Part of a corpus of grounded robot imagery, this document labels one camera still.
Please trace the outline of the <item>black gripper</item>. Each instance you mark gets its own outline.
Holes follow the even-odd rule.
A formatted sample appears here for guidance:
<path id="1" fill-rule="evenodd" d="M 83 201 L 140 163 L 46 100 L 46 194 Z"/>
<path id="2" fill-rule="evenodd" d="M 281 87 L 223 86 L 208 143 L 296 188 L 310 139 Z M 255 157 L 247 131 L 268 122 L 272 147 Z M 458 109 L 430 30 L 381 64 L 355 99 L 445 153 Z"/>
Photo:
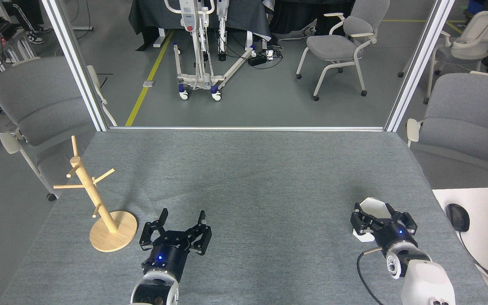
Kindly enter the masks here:
<path id="1" fill-rule="evenodd" d="M 395 243 L 408 241 L 416 247 L 418 243 L 414 240 L 418 226 L 408 212 L 396 211 L 390 204 L 386 205 L 391 213 L 388 225 L 377 230 L 378 218 L 362 210 L 360 204 L 355 202 L 354 212 L 351 213 L 351 224 L 357 234 L 372 233 L 375 231 L 375 241 L 382 248 L 383 255 L 387 254 L 389 248 Z"/>
<path id="2" fill-rule="evenodd" d="M 197 224 L 187 230 L 187 238 L 178 238 L 177 243 L 170 244 L 165 240 L 166 231 L 164 229 L 165 220 L 168 217 L 168 209 L 163 208 L 159 218 L 153 222 L 144 224 L 139 245 L 142 250 L 149 250 L 147 247 L 154 245 L 151 236 L 155 230 L 160 234 L 161 243 L 154 245 L 151 254 L 147 260 L 142 263 L 143 274 L 152 270 L 168 272 L 171 276 L 180 282 L 187 260 L 193 249 L 198 255 L 205 255 L 209 242 L 211 241 L 211 226 L 206 224 L 205 211 L 200 212 Z"/>

